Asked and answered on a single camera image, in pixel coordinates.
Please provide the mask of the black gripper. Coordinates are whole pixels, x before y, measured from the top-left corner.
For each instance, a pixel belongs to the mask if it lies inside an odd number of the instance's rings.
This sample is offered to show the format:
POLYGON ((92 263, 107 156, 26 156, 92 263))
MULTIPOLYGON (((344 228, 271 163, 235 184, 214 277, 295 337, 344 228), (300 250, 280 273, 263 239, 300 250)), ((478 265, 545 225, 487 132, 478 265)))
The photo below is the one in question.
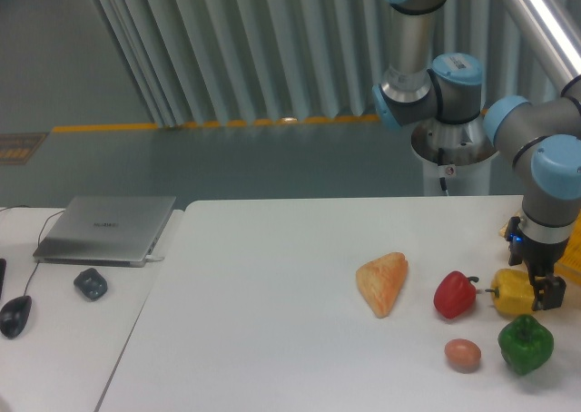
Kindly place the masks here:
POLYGON ((558 309, 563 304, 566 282, 553 274, 569 237, 570 225, 546 226, 527 215, 515 215, 507 222, 508 264, 526 264, 528 274, 533 278, 533 311, 558 309))

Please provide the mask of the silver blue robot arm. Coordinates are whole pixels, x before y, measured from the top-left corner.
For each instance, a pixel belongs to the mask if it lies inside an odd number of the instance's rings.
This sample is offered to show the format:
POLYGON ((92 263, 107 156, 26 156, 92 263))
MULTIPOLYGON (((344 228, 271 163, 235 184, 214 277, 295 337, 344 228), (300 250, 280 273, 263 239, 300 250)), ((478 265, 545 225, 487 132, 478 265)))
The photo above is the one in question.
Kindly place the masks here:
POLYGON ((508 96, 482 112, 482 71, 474 58, 428 59, 434 15, 447 0, 386 1, 394 35, 389 69, 372 89, 379 118, 392 128, 480 123, 475 149, 503 155, 526 187, 505 233, 509 261, 527 267, 533 310, 560 307, 566 283, 554 267, 580 211, 579 28, 558 0, 501 0, 559 96, 540 105, 508 96))

